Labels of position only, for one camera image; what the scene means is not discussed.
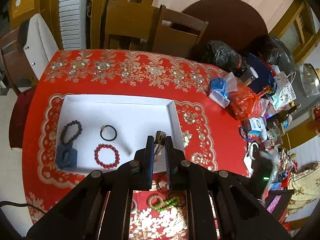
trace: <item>table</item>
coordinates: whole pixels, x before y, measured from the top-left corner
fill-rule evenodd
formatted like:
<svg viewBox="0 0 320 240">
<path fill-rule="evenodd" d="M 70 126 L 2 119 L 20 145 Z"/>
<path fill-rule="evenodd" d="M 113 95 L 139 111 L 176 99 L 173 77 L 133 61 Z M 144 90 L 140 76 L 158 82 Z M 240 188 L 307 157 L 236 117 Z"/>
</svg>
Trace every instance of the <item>table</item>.
<svg viewBox="0 0 320 240">
<path fill-rule="evenodd" d="M 242 160 L 246 143 L 238 133 L 240 122 L 207 96 L 210 79 L 225 75 L 226 72 L 213 65 L 148 52 L 58 51 L 41 77 L 25 127 L 22 173 L 27 202 L 48 211 L 84 178 L 61 172 L 54 163 L 57 124 L 66 94 L 173 99 L 186 159 L 209 170 L 226 169 L 247 175 Z M 159 186 L 166 186 L 164 179 Z M 155 181 L 152 191 L 133 194 L 139 211 L 132 216 L 130 238 L 186 238 L 185 210 L 172 208 L 160 215 L 151 211 L 146 199 L 156 193 Z M 40 212 L 29 211 L 33 222 L 41 217 Z"/>
<path fill-rule="evenodd" d="M 209 22 L 199 44 L 219 40 L 241 52 L 256 37 L 268 35 L 261 15 L 241 0 L 200 0 L 182 12 Z"/>
</svg>

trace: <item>power cord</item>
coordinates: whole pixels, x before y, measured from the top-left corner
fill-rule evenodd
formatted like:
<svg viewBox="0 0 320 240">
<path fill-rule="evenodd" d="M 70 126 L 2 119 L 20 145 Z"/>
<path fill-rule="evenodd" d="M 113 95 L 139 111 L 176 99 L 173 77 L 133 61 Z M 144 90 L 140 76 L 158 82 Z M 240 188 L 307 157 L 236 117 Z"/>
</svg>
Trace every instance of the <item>power cord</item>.
<svg viewBox="0 0 320 240">
<path fill-rule="evenodd" d="M 31 207 L 31 208 L 34 208 L 35 210 L 41 212 L 42 214 L 45 214 L 45 212 L 43 210 L 41 210 L 40 208 L 37 208 L 36 206 L 34 206 L 32 204 L 28 204 L 28 203 L 19 204 L 19 203 L 15 203 L 15 202 L 11 202 L 11 201 L 0 201 L 0 208 L 3 206 Z"/>
</svg>

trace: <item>tile floor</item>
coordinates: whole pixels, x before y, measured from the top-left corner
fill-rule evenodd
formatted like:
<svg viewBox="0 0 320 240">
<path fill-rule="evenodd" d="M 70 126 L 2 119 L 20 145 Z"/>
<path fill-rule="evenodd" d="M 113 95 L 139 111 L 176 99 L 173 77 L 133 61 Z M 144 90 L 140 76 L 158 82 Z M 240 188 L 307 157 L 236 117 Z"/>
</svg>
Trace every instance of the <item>tile floor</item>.
<svg viewBox="0 0 320 240">
<path fill-rule="evenodd" d="M 11 112 L 17 96 L 9 90 L 7 96 L 0 96 L 0 201 L 25 203 L 22 182 L 22 151 L 9 146 L 8 129 Z M 10 223 L 22 236 L 32 226 L 27 207 L 4 206 L 1 208 Z"/>
</svg>

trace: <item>brown round tabletop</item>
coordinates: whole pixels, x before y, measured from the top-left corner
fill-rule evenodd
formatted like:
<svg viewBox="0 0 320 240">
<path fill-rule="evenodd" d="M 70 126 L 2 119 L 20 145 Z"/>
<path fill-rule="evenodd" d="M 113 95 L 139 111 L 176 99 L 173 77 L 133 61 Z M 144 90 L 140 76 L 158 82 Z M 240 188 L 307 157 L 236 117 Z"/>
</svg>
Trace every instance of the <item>brown round tabletop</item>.
<svg viewBox="0 0 320 240">
<path fill-rule="evenodd" d="M 268 35 L 261 15 L 241 0 L 200 0 L 183 13 L 209 22 L 199 44 L 219 40 L 241 52 L 256 37 Z"/>
</svg>

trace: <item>white box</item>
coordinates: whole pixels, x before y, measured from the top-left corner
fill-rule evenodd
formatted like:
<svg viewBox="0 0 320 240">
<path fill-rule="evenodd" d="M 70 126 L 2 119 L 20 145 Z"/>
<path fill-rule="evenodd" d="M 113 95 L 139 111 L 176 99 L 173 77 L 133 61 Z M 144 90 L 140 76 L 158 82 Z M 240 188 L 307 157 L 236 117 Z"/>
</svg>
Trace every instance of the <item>white box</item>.
<svg viewBox="0 0 320 240">
<path fill-rule="evenodd" d="M 81 123 L 83 131 L 73 142 L 73 148 L 78 151 L 77 168 L 65 171 L 88 174 L 92 170 L 116 170 L 117 167 L 104 169 L 96 163 L 94 150 L 99 144 L 111 144 L 119 151 L 119 167 L 133 160 L 136 151 L 146 147 L 148 135 L 155 136 L 158 130 L 172 136 L 174 147 L 184 151 L 175 104 L 169 99 L 119 95 L 67 95 L 60 112 L 56 147 L 60 144 L 64 126 L 73 120 Z M 100 137 L 100 128 L 107 124 L 115 127 L 118 133 L 117 138 L 111 142 Z M 77 129 L 77 125 L 69 127 L 65 141 L 68 141 Z M 99 159 L 109 164 L 115 161 L 115 155 L 110 149 L 102 149 Z M 153 172 L 165 170 L 163 151 L 154 163 Z"/>
</svg>

